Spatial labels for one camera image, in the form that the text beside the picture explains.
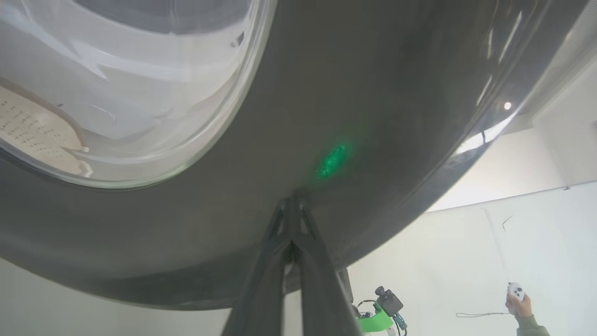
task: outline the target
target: white wall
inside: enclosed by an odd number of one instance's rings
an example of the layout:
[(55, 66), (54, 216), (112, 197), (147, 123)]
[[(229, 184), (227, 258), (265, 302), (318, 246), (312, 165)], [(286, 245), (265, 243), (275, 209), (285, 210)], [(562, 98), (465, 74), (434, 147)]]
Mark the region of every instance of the white wall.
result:
[(355, 301), (374, 299), (378, 286), (391, 289), (412, 336), (514, 336), (512, 316), (454, 314), (507, 312), (507, 283), (519, 282), (551, 335), (592, 335), (596, 204), (592, 182), (425, 213), (349, 267)]
[(594, 60), (533, 121), (568, 185), (597, 180), (596, 93)]
[(428, 211), (481, 203), (566, 185), (536, 129), (503, 135)]
[(2, 336), (215, 336), (229, 311), (126, 306), (62, 287), (0, 259)]

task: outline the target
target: wire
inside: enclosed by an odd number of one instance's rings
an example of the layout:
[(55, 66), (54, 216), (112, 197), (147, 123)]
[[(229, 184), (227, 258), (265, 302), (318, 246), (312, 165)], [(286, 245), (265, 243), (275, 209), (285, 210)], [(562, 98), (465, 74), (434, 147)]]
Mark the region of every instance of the wire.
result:
[(398, 322), (396, 321), (396, 319), (393, 319), (393, 320), (394, 320), (394, 324), (396, 325), (396, 330), (398, 330), (398, 336), (402, 336), (402, 335), (400, 335), (400, 326), (398, 326)]
[(375, 300), (363, 300), (363, 301), (361, 301), (359, 304), (357, 304), (357, 305), (356, 305), (356, 307), (357, 307), (357, 308), (358, 308), (358, 307), (360, 307), (360, 306), (361, 306), (361, 304), (363, 304), (363, 303), (365, 303), (365, 302), (375, 302)]
[(471, 319), (471, 318), (474, 318), (474, 317), (489, 316), (489, 315), (506, 315), (506, 314), (509, 314), (509, 313), (485, 313), (485, 314), (456, 313), (456, 317), (467, 317), (467, 318)]

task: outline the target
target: remote control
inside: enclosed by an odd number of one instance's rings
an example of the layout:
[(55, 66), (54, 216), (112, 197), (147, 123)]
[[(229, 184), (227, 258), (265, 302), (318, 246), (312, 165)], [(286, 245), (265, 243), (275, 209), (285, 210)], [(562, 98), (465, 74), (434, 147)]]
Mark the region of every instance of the remote control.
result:
[[(515, 296), (520, 302), (523, 302), (524, 300), (524, 290), (518, 282), (509, 283), (508, 294)], [(516, 315), (516, 308), (510, 307), (508, 308), (508, 312), (512, 315)]]

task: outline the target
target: green light spot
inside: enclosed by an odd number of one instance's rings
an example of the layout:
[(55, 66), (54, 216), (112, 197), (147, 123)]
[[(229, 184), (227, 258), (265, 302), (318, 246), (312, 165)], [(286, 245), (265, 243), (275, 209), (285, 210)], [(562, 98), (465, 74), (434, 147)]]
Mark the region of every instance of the green light spot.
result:
[(326, 179), (331, 177), (340, 169), (344, 161), (346, 161), (347, 148), (345, 145), (339, 145), (334, 148), (331, 153), (321, 163), (317, 170), (317, 177)]

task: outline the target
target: person's hand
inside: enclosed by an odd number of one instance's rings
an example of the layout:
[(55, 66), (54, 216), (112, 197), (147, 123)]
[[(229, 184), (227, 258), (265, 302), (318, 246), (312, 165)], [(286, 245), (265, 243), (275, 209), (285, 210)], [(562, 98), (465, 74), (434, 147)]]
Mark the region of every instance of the person's hand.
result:
[(516, 314), (520, 317), (530, 317), (533, 315), (533, 311), (531, 310), (531, 298), (528, 294), (524, 295), (524, 300), (522, 300), (522, 302), (518, 301), (517, 297), (514, 295), (508, 294), (506, 297), (506, 307), (508, 309), (514, 307)]

